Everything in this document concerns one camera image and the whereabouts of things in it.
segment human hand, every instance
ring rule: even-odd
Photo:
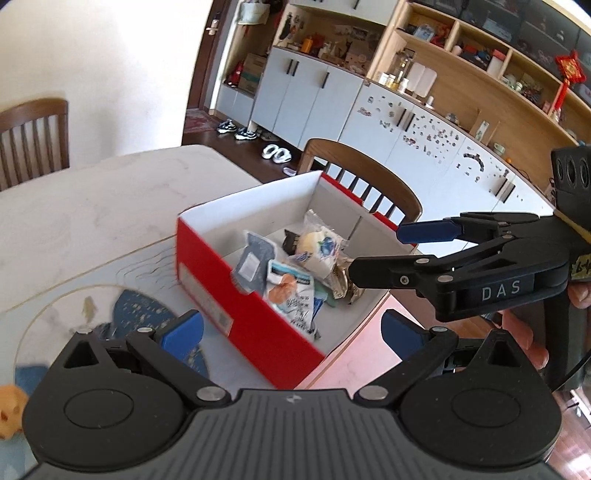
[[[586,309],[591,306],[591,282],[570,284],[568,294],[570,301],[578,309]],[[504,310],[501,313],[503,314],[503,329],[513,336],[537,370],[544,368],[548,363],[548,350],[534,341],[534,332],[529,325],[519,320],[510,310]],[[588,345],[589,339],[591,339],[589,330],[587,329]]]

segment chair backrest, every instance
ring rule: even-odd
[[[0,190],[70,166],[67,117],[61,98],[0,112]]]
[[[423,213],[421,203],[408,185],[393,172],[360,151],[332,140],[312,138],[306,144],[306,149],[301,156],[298,174],[310,171],[315,157],[328,162],[324,169],[328,174],[330,174],[329,170],[334,170],[333,165],[340,167],[335,178],[339,183],[343,183],[343,177],[347,172],[350,174],[349,177],[353,176],[350,185],[346,187],[364,201],[364,205],[371,213],[378,211],[384,199],[388,199],[392,206],[387,212],[382,213],[390,218],[398,208],[404,214],[400,223],[416,222]],[[359,184],[360,180],[368,184],[365,189],[363,184]],[[372,194],[371,200],[376,195],[378,197],[368,206],[367,200],[370,194]]]

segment brown door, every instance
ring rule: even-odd
[[[188,108],[203,108],[205,102],[205,93],[207,91],[207,81],[211,73],[213,58],[215,56],[217,44],[220,40],[220,30],[226,18],[226,13],[230,5],[230,0],[213,0],[212,9],[209,12],[209,18],[197,61],[195,63],[195,72],[193,73],[193,83],[189,91]]]

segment red rug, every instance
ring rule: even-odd
[[[185,116],[185,126],[183,133],[198,134],[201,132],[210,132],[219,125],[219,120],[209,116],[203,110],[190,108]]]

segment red and white box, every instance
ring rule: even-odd
[[[367,290],[353,305],[324,305],[314,321],[322,337],[301,336],[258,293],[235,287],[232,270],[245,247],[244,230],[277,243],[284,229],[299,233],[313,210],[347,239],[351,258],[409,255],[413,247],[396,239],[395,225],[371,214],[362,201],[332,178],[311,172],[274,181],[198,205],[178,217],[177,275],[201,311],[274,386],[295,388],[378,305],[386,290]]]

